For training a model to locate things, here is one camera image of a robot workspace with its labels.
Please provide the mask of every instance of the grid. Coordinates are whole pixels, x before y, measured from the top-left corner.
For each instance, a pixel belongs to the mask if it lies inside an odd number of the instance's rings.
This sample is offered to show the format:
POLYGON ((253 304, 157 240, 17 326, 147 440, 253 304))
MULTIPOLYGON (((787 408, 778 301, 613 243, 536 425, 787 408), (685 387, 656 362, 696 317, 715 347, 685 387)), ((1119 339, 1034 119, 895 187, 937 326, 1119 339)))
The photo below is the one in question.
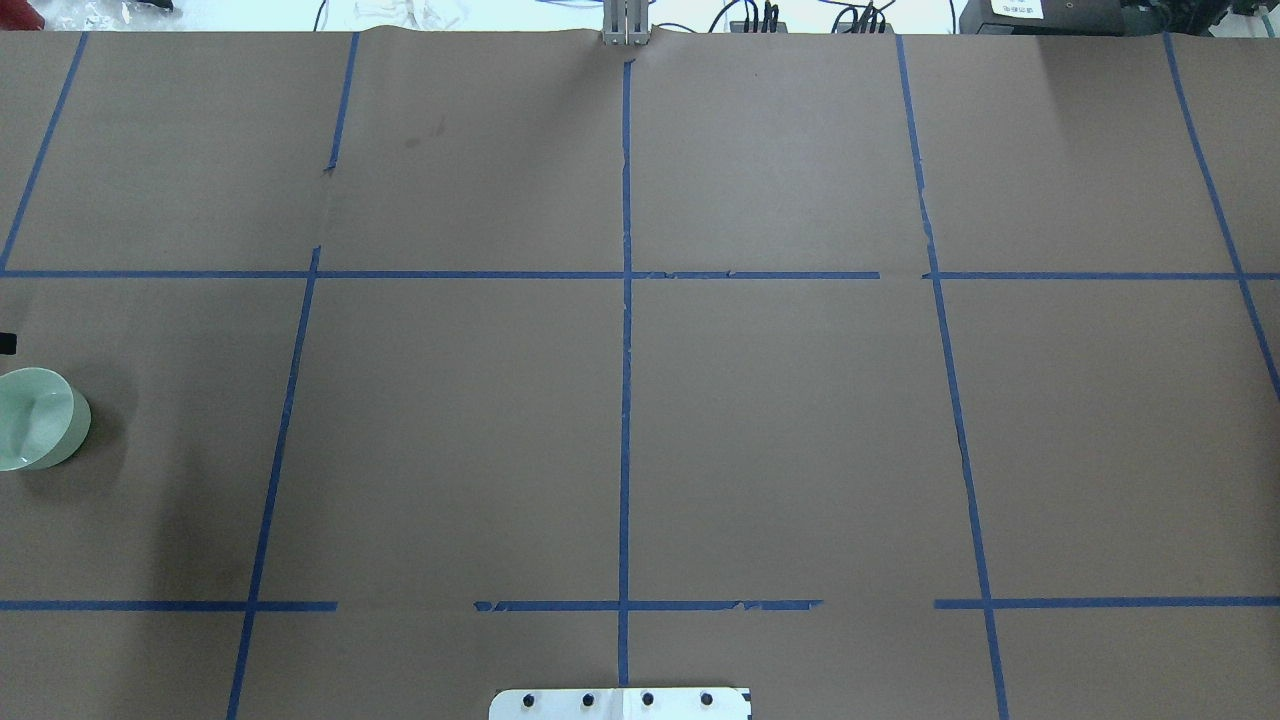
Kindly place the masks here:
MULTIPOLYGON (((289 423, 293 411, 293 397, 300 378, 301 360, 306 342, 307 324, 311 313, 312 299, 316 286, 321 279, 593 279, 593 281, 618 281, 623 293, 622 314, 622 384, 620 388, 620 419, 621 437, 618 438, 620 466, 618 466, 618 597, 611 601, 584 600, 584 601, 540 601, 540 600, 497 600, 476 601, 474 609, 477 612, 609 612, 617 615, 617 676, 618 684, 628 684, 628 618, 632 612, 703 612, 723 611, 732 609, 759 610, 765 612, 804 612, 813 610, 822 603, 822 600, 668 600, 668 601, 641 601, 632 600, 630 584, 630 470, 631 470, 631 357, 632 357, 632 283, 648 281, 877 281, 877 272, 663 272, 663 270, 636 270, 632 266, 631 256, 631 78, 634 61, 627 60, 622 65, 622 108, 621 108, 621 146, 622 146, 622 228, 621 228, 621 272, 525 272, 525 270, 323 270, 321 249, 316 247, 311 256, 311 263, 306 270, 9 270, 6 269, 14 245, 19 238, 23 215, 32 193, 37 187, 37 181, 44 164, 50 142, 54 140, 59 117, 67 99, 73 88, 77 69, 88 44, 88 33, 82 33, 67 73, 65 82, 58 97, 54 113, 50 118, 40 150, 36 155, 31 174, 18 204, 14 220, 10 225, 3 252, 0 252, 0 277, 13 278, 173 278, 173 279, 305 279, 306 290, 298 315, 297 333, 293 343, 293 355, 288 382, 284 393, 284 404, 280 413, 279 429, 276 434, 275 451, 270 470, 270 479, 266 491, 262 519, 259 530, 257 548, 255 553, 252 578, 248 596, 239 601, 99 601, 99 600, 60 600, 60 601, 0 601, 0 611, 50 611, 50 612, 83 612, 83 611, 138 611, 138 612, 230 612, 243 615, 243 629, 241 634, 239 650, 236 660, 234 680, 228 700, 228 719, 237 716, 239 696, 243 688, 243 679, 247 671, 250 650, 253 634, 253 621, 257 612, 335 612, 338 603, 330 601, 261 601, 259 598, 262 573, 266 562, 266 552, 270 539, 271 521, 275 510, 275 498, 279 488, 280 470, 283 466, 284 450, 289 423)), ((338 167, 342 143, 343 123, 347 113, 347 104, 351 94, 351 85, 355 65, 357 61, 360 33, 353 33, 351 38, 349 54, 343 82, 342 101, 338 108, 338 117, 334 128, 334 138, 326 172, 338 167)), ((1193 154, 1204 179, 1206 191, 1213 206, 1215 217, 1222 234, 1228 255, 1230 256, 1231 273, 1133 273, 1133 272, 945 272, 941 268, 933 225, 925 205, 925 176, 920 152, 919 137, 915 123, 915 110, 911 101, 910 77, 908 72, 908 58, 901 37, 896 37, 896 50, 899 69, 901 74, 902 99, 906 113, 908 135, 910 140, 911 155, 914 160, 914 176, 919 195, 919 211, 924 234, 928 241, 929 272, 922 279, 929 281, 933 291, 934 307, 937 313, 938 332, 941 340, 942 356, 946 366, 950 402, 955 423, 956 442, 960 450, 961 473, 965 482, 968 515, 972 533, 972 542, 975 559, 975 571, 979 587, 978 598, 938 598, 933 606, 937 610, 955 611, 982 611, 987 634, 987 644, 991 662, 992 683, 996 697, 998 716, 1004 720, 1010 716, 1009 702, 1005 689, 1004 666, 1000 653, 997 633, 997 611, 1002 610, 1085 610, 1085 609, 1133 609, 1133 607, 1280 607, 1280 597, 1272 596, 1151 596, 1151 597, 997 597, 991 589, 987 570, 986 550, 982 537, 982 523, 979 516, 979 502, 974 486, 974 473, 969 456, 969 441, 965 432, 964 409, 961 404, 960 379, 956 370, 956 361, 952 351, 951 331, 947 320, 947 306, 943 288, 950 282, 966 281, 1170 281, 1170 282, 1236 282, 1240 288, 1242 300, 1251 325, 1256 333, 1256 340, 1266 365, 1272 389, 1280 400, 1280 374, 1267 343, 1266 333, 1260 319, 1249 281, 1276 281, 1280 273, 1248 273, 1240 261, 1231 231, 1222 210, 1222 205, 1204 159, 1199 137, 1192 118, 1190 108, 1183 88, 1178 70, 1178 59, 1174 53, 1171 36, 1164 36, 1165 53, 1169 61, 1170 76, 1181 108, 1183 119, 1187 124, 1188 138, 1193 154)))

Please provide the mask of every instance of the bowl rim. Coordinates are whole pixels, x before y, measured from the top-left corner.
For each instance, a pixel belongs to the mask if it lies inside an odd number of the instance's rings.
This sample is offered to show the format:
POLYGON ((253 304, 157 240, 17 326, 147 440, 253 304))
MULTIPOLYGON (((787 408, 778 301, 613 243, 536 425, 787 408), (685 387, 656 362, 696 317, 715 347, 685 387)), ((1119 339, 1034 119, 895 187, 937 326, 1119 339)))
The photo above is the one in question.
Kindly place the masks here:
POLYGON ((8 380, 9 378, 12 378, 14 375, 20 375, 23 373, 45 375, 45 377, 52 377, 54 379, 56 379, 58 383, 61 386, 60 389, 64 389, 67 392, 67 395, 72 397, 72 410, 69 413, 67 413, 67 418, 65 418, 67 421, 63 424, 61 430, 59 430, 58 441, 54 442, 54 445, 50 446, 49 450, 46 450, 45 452, 41 452, 36 457, 28 459, 26 462, 23 462, 20 457, 14 457, 14 462, 6 462, 5 461, 6 459, 4 457, 4 455, 0 455, 0 473, 8 473, 8 471, 12 471, 12 470, 22 470, 23 468, 27 468, 27 466, 35 465, 36 462, 40 462, 42 459, 45 459, 46 456, 49 456, 49 454, 52 452, 54 448, 58 447, 58 443, 61 442, 64 437, 67 437, 67 430, 72 429, 72 421, 76 419, 76 402, 74 402, 74 400, 76 400, 76 388, 72 387, 72 383, 67 382, 67 378, 61 377, 60 374, 58 374, 54 370, 50 370, 49 368, 31 366, 31 368, 19 368, 17 370, 10 370, 10 372, 0 375, 0 389, 4 388, 5 380, 8 380))

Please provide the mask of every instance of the blue tape line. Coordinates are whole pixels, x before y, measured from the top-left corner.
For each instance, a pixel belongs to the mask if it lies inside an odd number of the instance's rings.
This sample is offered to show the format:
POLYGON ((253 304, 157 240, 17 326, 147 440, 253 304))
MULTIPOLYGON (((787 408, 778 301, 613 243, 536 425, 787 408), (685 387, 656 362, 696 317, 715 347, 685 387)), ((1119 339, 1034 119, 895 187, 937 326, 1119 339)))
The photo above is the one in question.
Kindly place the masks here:
POLYGON ((1169 72, 1174 78, 1174 91, 1178 92, 1178 104, 1183 109, 1183 120, 1187 123, 1187 136, 1192 141, 1192 150, 1196 151, 1196 163, 1204 177, 1204 187, 1208 188, 1208 199, 1213 204, 1213 215, 1217 217, 1217 227, 1222 231, 1222 241, 1226 243, 1226 254, 1231 258, 1231 268, 1235 269, 1236 279, 1240 283, 1240 295, 1244 297, 1244 307, 1249 313, 1249 322, 1253 323, 1253 334, 1258 338, 1258 350, 1262 351, 1262 360, 1267 365, 1267 374, 1271 375, 1271 389, 1280 400, 1280 372, 1276 370, 1275 359, 1271 356, 1271 347, 1267 345, 1266 332, 1262 329, 1262 319, 1258 309, 1253 304, 1253 292, 1245 279, 1244 265, 1240 263, 1240 254, 1235 249, 1231 238, 1231 228, 1226 223, 1226 213, 1222 211, 1222 201, 1217 195, 1217 186, 1213 184, 1213 174, 1208 170, 1208 161, 1204 160, 1204 150, 1199 143, 1199 133, 1196 132, 1196 122, 1192 119, 1190 105, 1187 104, 1187 92, 1183 90, 1183 77, 1178 72, 1178 56, 1174 54, 1174 40, 1165 33, 1165 56, 1169 58, 1169 72))
POLYGON ((302 279, 306 270, 5 270, 6 278, 302 279))
POLYGON ((1089 607, 1280 607, 1272 596, 1171 596, 1171 597, 1000 597, 989 601, 945 598, 936 610, 1071 610, 1089 607))
POLYGON ((31 165, 31 174, 27 176, 27 186, 22 190, 18 200, 18 211, 14 213, 13 224, 9 225, 9 237, 4 241, 4 250, 0 250, 0 272, 9 265, 9 255, 13 254, 13 245, 18 242, 18 231, 22 229, 22 219, 27 214, 27 204, 31 202, 31 193, 36 190, 36 181, 40 178, 40 169, 45 165, 45 155, 49 154, 49 143, 54 140, 54 131, 58 129, 58 120, 63 117, 63 108, 67 105, 67 96, 72 92, 72 83, 76 81, 76 70, 79 69, 81 58, 84 56, 84 46, 88 44, 88 33, 82 32, 79 42, 76 45, 76 55, 67 68, 67 79, 63 81, 63 91, 58 95, 58 104, 54 105, 54 114, 49 118, 45 128, 45 138, 40 141, 40 150, 36 152, 36 161, 31 165))
POLYGON ((477 612, 617 612, 616 600, 502 600, 474 603, 477 612))
POLYGON ((618 272, 573 270, 324 270, 324 279, 620 281, 618 272))
POLYGON ((259 601, 255 612, 337 612, 337 602, 259 601))
POLYGON ((879 273, 872 272, 833 272, 833 273, 768 273, 768 272, 682 272, 664 273, 648 270, 634 274, 640 281, 878 281, 879 273))
MULTIPOLYGON (((933 279, 933 305, 938 314, 938 332, 942 336, 942 357, 947 368, 947 386, 951 391, 951 414, 956 427, 956 443, 960 446, 960 466, 964 471, 965 495, 969 503, 969 529, 973 536, 973 555, 978 566, 978 588, 983 600, 991 600, 991 580, 987 575, 987 553, 982 542, 982 521, 978 516, 978 493, 973 483, 973 466, 969 460, 969 438, 965 434, 964 410, 960 406, 960 384, 956 380, 955 355, 951 351, 951 331, 947 325, 947 309, 942 297, 941 269, 938 251, 933 238, 933 223, 924 204, 924 161, 920 156, 920 140, 915 127, 915 106, 911 102, 911 81, 906 70, 906 47, 902 36, 895 35, 897 44, 897 67, 902 76, 902 102, 906 106, 906 129, 911 141, 911 160, 915 164, 915 190, 919 195, 920 222, 928 241, 929 273, 933 279)), ((996 614, 989 609, 983 611, 987 625, 987 652, 991 656, 991 676, 996 689, 996 708, 1001 720, 1009 720, 1009 700, 1005 692, 1005 670, 1000 659, 1000 641, 996 634, 996 614)))
MULTIPOLYGON (((922 275, 933 279, 933 273, 922 275)), ((1059 273, 1059 272, 978 272, 937 273, 943 281, 1236 281, 1235 273, 1059 273)))
POLYGON ((351 33, 351 50, 347 51, 347 77, 342 81, 342 100, 338 102, 338 122, 333 127, 333 149, 329 150, 329 164, 325 170, 338 167, 338 151, 342 149, 342 128, 347 124, 347 102, 351 100, 351 78, 356 74, 356 51, 360 50, 360 33, 351 33))
POLYGON ((820 600, 503 600, 472 603, 477 612, 808 612, 820 600))
POLYGON ((820 600, 632 600, 634 612, 721 612, 724 610, 759 610, 763 612, 808 612, 822 605, 820 600))
POLYGON ((227 720, 236 720, 239 712, 241 689, 244 687, 244 667, 248 664, 248 648, 253 639, 253 605, 257 603, 262 587, 262 569, 266 565, 266 546, 271 537, 271 519, 275 515, 275 495, 280 487, 280 469, 284 465, 284 446, 289 434, 289 420, 293 416, 293 395, 298 387, 298 369, 302 365, 302 345, 307 338, 307 322, 311 318, 311 299, 316 290, 316 274, 320 268, 320 249, 311 251, 311 269, 307 274, 307 288, 302 295, 302 311, 298 315, 298 332, 293 338, 293 360, 289 365, 289 380, 284 388, 284 407, 280 410, 280 428, 275 436, 275 455, 271 459, 271 477, 266 486, 266 502, 262 507, 262 524, 257 533, 257 551, 253 555, 253 575, 248 585, 250 606, 244 612, 241 628, 239 651, 236 653, 236 675, 232 679, 232 692, 227 701, 227 720))
POLYGON ((631 598, 631 65, 622 64, 622 416, 618 454, 618 687, 630 680, 631 598))
MULTIPOLYGON (((10 278, 74 278, 74 279, 303 279, 307 270, 4 270, 3 277, 10 278)), ((495 281, 620 281, 625 272, 617 270, 320 270, 321 279, 495 279, 495 281)), ((1235 275, 1226 275, 1235 279, 1235 275)), ((877 281, 876 272, 831 272, 831 273, 768 273, 768 272, 632 272, 632 281, 877 281)), ((1257 279, 1280 279, 1280 273, 1260 274, 1257 279)))
MULTIPOLYGON (((251 603, 219 600, 3 600, 0 612, 244 612, 251 603)), ((259 612, 337 612, 337 602, 259 602, 259 612)))

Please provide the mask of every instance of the black device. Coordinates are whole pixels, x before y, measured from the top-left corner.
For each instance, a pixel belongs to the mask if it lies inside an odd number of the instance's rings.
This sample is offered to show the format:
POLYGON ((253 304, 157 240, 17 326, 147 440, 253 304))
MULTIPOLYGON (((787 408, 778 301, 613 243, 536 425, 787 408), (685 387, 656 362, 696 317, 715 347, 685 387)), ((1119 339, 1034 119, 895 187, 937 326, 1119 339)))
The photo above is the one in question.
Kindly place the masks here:
POLYGON ((750 23, 742 20, 730 20, 728 31, 730 32, 786 32, 787 31, 787 23, 782 20, 778 20, 777 24, 769 23, 769 29, 762 29, 762 31, 754 31, 750 27, 748 27, 749 24, 750 23))
POLYGON ((964 35, 1125 35, 1120 0, 969 0, 964 35))

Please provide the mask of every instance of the mounting plate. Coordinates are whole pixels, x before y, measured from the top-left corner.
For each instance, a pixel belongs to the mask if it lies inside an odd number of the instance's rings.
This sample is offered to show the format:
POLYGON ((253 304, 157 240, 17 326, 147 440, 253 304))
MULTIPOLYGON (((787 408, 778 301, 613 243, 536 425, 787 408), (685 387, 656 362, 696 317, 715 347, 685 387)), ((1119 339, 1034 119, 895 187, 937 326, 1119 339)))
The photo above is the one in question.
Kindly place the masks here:
POLYGON ((513 689, 489 703, 489 720, 749 720, 745 688, 513 689))

